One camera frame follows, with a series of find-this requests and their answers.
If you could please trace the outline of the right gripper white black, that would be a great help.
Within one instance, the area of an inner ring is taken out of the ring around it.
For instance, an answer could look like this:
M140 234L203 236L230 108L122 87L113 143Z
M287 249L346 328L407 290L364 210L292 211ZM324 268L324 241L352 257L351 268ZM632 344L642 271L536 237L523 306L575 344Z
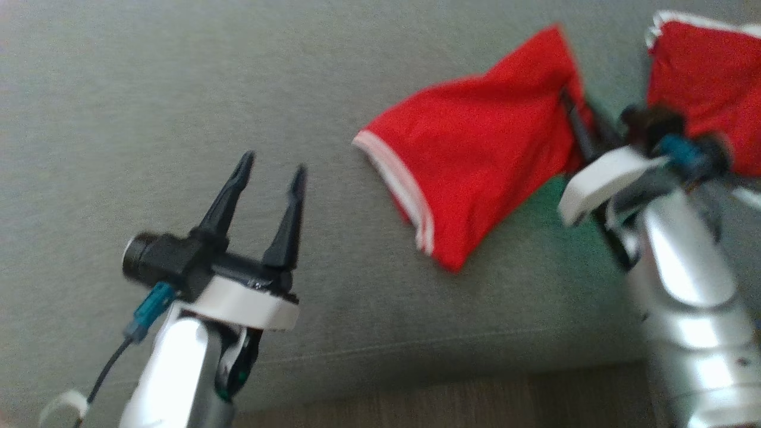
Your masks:
M593 115L593 132L598 139L598 149L606 152L595 160L592 134L581 117L578 105L567 89L561 90L560 98L583 162L591 162L574 174L559 201L562 224L574 227L647 171L666 165L669 156L648 158L633 147L625 146L618 120L599 102L587 101L586 105Z

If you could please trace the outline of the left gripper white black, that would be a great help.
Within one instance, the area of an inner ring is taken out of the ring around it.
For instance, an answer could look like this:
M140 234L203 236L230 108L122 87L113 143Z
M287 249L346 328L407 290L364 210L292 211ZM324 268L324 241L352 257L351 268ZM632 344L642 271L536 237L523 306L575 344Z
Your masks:
M226 237L241 193L247 186L255 152L244 152L212 205L199 222L199 232ZM207 273L204 290L192 303L179 305L192 315L260 331L290 331L300 314L291 292L301 246L307 168L300 165L287 192L287 207L263 263L242 256L219 256Z

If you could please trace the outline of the red white basketball jersey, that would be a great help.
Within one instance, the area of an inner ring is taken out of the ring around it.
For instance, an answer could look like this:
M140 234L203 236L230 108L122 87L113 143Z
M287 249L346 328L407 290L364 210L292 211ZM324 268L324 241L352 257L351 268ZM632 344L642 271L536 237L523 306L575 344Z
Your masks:
M369 158L416 246L451 273L549 179L581 165L562 106L592 115L559 24L481 75L432 85L384 111L353 146Z

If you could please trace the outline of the red shorts white waistband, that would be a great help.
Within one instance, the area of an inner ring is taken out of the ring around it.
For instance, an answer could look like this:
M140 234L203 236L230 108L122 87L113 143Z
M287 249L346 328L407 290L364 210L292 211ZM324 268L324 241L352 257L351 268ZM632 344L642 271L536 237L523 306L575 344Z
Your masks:
M761 178L761 21L660 10L645 33L647 103L676 109L688 135L721 132L737 174Z

